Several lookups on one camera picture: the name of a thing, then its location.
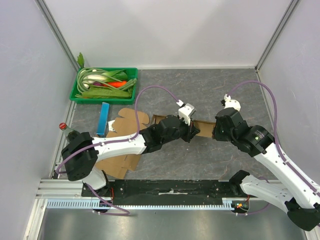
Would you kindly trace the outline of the large cardboard box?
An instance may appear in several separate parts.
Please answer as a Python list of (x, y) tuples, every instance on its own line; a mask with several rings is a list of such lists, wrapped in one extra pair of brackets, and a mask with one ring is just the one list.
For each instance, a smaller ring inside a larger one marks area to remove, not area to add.
[[(154, 114), (151, 118), (151, 124), (158, 124), (160, 120), (165, 118), (164, 115)], [(197, 134), (198, 137), (212, 138), (213, 130), (216, 125), (215, 122), (203, 121), (203, 120), (194, 120), (194, 125), (200, 130)]]

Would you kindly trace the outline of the small cardboard box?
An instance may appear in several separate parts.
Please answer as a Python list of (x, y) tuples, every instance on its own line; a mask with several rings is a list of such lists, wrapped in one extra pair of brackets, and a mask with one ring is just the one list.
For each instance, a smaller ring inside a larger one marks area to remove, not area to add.
[[(122, 108), (118, 112), (118, 117), (112, 124), (114, 131), (109, 131), (108, 138), (122, 137), (137, 132), (137, 121), (135, 111), (130, 108)], [(103, 159), (95, 164), (95, 167), (104, 171), (107, 175), (116, 179), (123, 179), (127, 171), (135, 171), (141, 156), (127, 154)]]

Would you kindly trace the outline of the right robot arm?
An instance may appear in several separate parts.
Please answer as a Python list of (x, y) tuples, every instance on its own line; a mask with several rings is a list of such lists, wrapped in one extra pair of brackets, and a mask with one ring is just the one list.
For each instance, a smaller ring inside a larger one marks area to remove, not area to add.
[(215, 119), (213, 139), (232, 143), (263, 164), (284, 186), (277, 187), (240, 170), (230, 179), (230, 193), (235, 197), (255, 196), (278, 207), (305, 231), (317, 227), (320, 224), (320, 186), (276, 145), (274, 136), (260, 125), (248, 126), (233, 107), (222, 109)]

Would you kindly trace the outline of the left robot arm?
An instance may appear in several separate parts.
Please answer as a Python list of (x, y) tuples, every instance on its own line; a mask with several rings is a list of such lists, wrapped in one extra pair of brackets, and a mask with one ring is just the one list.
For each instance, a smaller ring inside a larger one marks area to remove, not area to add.
[(137, 134), (98, 139), (88, 132), (72, 132), (68, 145), (61, 151), (64, 174), (71, 182), (82, 181), (87, 188), (99, 197), (110, 191), (107, 174), (95, 164), (107, 158), (124, 155), (143, 155), (153, 153), (164, 144), (182, 139), (190, 142), (200, 133), (193, 120), (167, 115), (158, 123), (142, 129)]

